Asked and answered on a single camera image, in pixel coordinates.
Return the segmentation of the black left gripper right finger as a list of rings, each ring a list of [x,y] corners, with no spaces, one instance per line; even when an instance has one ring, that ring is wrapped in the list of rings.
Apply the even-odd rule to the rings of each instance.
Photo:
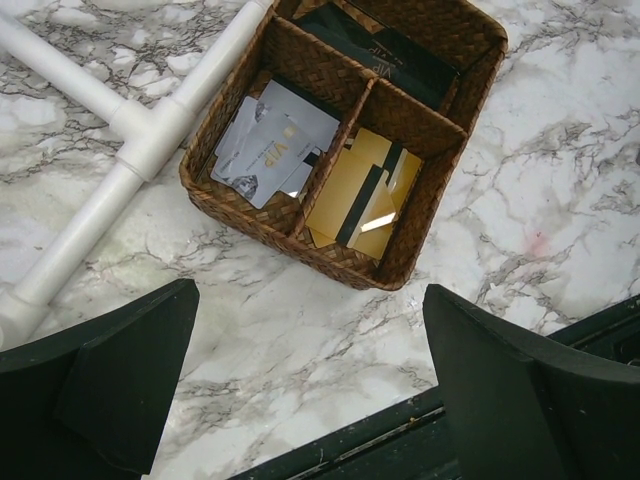
[[[441,285],[423,316],[465,479],[636,479],[639,356],[566,346]]]

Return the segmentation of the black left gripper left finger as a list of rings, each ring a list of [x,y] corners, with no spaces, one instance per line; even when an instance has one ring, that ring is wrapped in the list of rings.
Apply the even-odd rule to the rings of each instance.
[[[4,479],[149,474],[199,304],[191,279],[1,355]]]

